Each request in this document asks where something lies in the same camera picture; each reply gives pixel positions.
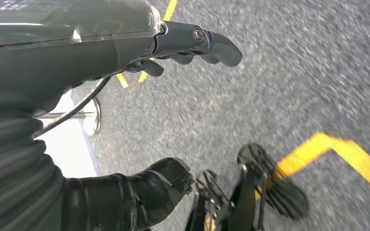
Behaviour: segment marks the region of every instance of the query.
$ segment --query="yellow road marking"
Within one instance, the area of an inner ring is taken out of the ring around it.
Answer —
[[[370,183],[370,155],[354,141],[332,138],[333,150]]]
[[[178,0],[170,0],[170,2],[168,3],[167,10],[165,12],[164,21],[170,21],[172,19],[177,3],[178,3]],[[146,72],[144,71],[141,72],[140,78],[138,79],[138,83],[144,82],[147,77],[148,77],[148,74]],[[119,79],[124,89],[130,86],[122,74],[118,74],[117,78]]]
[[[123,88],[127,88],[128,87],[128,83],[127,81],[125,81],[125,78],[124,76],[120,73],[120,74],[117,74],[117,78],[120,80],[120,83],[122,85]]]
[[[352,140],[342,140],[317,133],[282,159],[278,168],[289,177],[318,159],[326,151],[334,150],[364,179],[370,183],[370,155]]]

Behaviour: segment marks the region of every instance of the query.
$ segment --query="metal pole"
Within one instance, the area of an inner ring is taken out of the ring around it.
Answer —
[[[38,119],[45,121],[50,121],[61,117],[66,112],[50,112],[45,115],[40,116]],[[96,98],[90,100],[90,102],[79,112],[77,112],[70,119],[77,119],[80,121],[84,132],[87,135],[94,135],[100,130],[101,124],[101,113],[100,105]]]
[[[61,117],[64,113],[67,112],[50,112],[45,115],[42,115],[39,117],[39,119],[56,119]],[[87,117],[96,116],[96,112],[77,112],[74,116],[72,116],[70,119],[85,119]]]

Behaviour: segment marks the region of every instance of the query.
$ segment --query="bolt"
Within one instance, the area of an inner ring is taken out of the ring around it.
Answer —
[[[197,42],[202,42],[203,40],[203,32],[202,32],[202,29],[200,27],[195,27],[194,29],[194,39],[197,41]]]

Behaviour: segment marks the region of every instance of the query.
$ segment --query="yellow line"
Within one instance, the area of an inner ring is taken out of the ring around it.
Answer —
[[[301,171],[329,149],[330,138],[324,133],[316,133],[312,138],[282,159],[277,166],[286,177],[289,177]]]
[[[120,83],[124,89],[129,86],[127,81],[125,81],[125,78],[122,74],[117,74],[117,78],[120,80]]]
[[[354,141],[331,139],[334,151],[370,183],[370,155]]]
[[[164,21],[171,20],[173,13],[175,12],[177,3],[178,3],[178,0],[170,0],[170,3],[168,3],[167,11],[165,12]]]

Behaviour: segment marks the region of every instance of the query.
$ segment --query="asphalt road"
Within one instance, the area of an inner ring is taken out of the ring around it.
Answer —
[[[164,14],[168,1],[151,3]],[[244,59],[235,68],[160,62],[163,76],[128,90],[113,79],[99,95],[101,132],[90,138],[101,174],[177,156],[193,173],[216,171],[230,193],[236,153],[252,141],[278,161],[323,131],[370,154],[370,0],[179,0],[172,20],[225,34]],[[292,180],[310,216],[294,222],[268,209],[267,230],[370,230],[370,184],[337,155]],[[183,230],[191,200],[154,230]]]

